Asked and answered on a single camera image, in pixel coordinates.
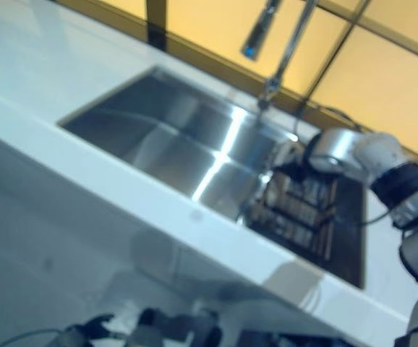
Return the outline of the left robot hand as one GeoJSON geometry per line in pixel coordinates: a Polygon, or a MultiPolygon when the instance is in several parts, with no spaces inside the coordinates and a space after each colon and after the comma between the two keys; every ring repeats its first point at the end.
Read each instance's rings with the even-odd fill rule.
{"type": "Polygon", "coordinates": [[[114,318],[114,314],[107,313],[98,315],[86,323],[80,325],[80,332],[88,340],[100,340],[110,338],[113,333],[108,330],[103,324],[110,322],[114,318]]]}

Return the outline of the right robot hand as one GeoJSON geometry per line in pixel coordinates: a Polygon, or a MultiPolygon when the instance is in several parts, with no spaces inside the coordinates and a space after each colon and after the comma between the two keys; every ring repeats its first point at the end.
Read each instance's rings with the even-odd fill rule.
{"type": "Polygon", "coordinates": [[[300,142],[287,140],[277,144],[268,159],[268,167],[283,168],[288,165],[302,164],[305,146],[300,142]]]}

